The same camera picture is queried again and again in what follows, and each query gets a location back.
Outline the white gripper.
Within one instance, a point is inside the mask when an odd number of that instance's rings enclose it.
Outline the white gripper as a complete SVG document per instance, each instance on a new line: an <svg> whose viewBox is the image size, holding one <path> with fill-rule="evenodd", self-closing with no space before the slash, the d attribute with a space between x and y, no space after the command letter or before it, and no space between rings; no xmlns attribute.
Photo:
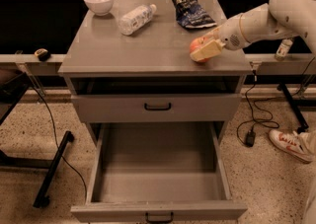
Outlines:
<svg viewBox="0 0 316 224"><path fill-rule="evenodd" d="M195 62L206 62L209 58L219 55L223 47L229 50L245 47L246 40L242 35L240 23L241 14L229 18L203 37L194 39L190 44L191 59Z"/></svg>

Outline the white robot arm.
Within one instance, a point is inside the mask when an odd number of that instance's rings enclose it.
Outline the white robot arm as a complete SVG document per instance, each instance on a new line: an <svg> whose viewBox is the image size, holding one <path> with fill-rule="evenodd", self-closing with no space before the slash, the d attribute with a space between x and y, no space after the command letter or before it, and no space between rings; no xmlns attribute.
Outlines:
<svg viewBox="0 0 316 224"><path fill-rule="evenodd" d="M190 57L206 62L223 48L238 50L260 40L301 37L316 52L316 0L269 0L229 18L219 27L194 39Z"/></svg>

